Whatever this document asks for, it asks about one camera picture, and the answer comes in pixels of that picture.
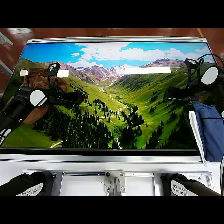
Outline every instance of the television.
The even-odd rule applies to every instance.
[[[1,148],[50,149],[51,152],[98,150],[160,154],[198,154],[188,111],[191,102],[165,101],[169,86],[187,83],[186,58],[212,53],[206,39],[162,37],[96,37],[30,40],[24,47],[2,99],[2,106],[21,85],[47,88],[43,76],[58,62],[58,85],[65,92],[86,94],[68,108],[35,108]],[[205,57],[204,66],[214,64]],[[21,70],[31,75],[29,84]]]

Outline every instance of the brown floor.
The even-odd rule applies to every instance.
[[[206,37],[213,53],[224,58],[224,28],[31,28],[32,33],[12,34],[0,28],[13,45],[0,44],[0,60],[14,69],[27,40],[33,38],[75,36],[194,36]],[[0,93],[4,91],[8,77],[0,71]]]

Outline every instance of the sky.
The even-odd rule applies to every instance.
[[[206,43],[113,42],[27,44],[21,55],[33,62],[64,62],[73,67],[141,66],[157,59],[197,59],[210,53]],[[205,61],[214,62],[211,56]]]

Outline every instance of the landscape image on screen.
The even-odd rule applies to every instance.
[[[187,83],[186,58],[210,53],[206,43],[109,42],[27,44],[3,97],[6,104],[29,71],[33,88],[47,88],[44,72],[59,62],[69,76],[59,78],[65,92],[86,99],[72,108],[36,108],[2,146],[90,149],[196,149],[185,114],[186,102],[165,101],[169,86]],[[214,63],[205,57],[203,69]],[[142,73],[169,67],[170,73]]]

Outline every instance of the dark blue fabric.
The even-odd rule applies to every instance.
[[[221,162],[224,155],[224,123],[214,106],[194,103],[205,159]]]

